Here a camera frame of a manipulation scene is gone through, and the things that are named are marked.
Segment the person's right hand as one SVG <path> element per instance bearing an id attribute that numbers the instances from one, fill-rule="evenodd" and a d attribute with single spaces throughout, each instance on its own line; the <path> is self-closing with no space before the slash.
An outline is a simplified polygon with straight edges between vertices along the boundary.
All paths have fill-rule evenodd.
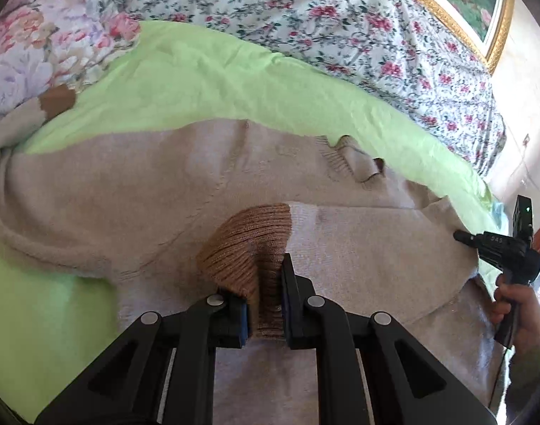
<path id="1" fill-rule="evenodd" d="M 513 345 L 517 355 L 526 354 L 540 344 L 540 305 L 536 293 L 529 286 L 508 284 L 504 273 L 498 276 L 496 286 L 490 319 L 498 324 L 515 310 L 518 323 Z"/>

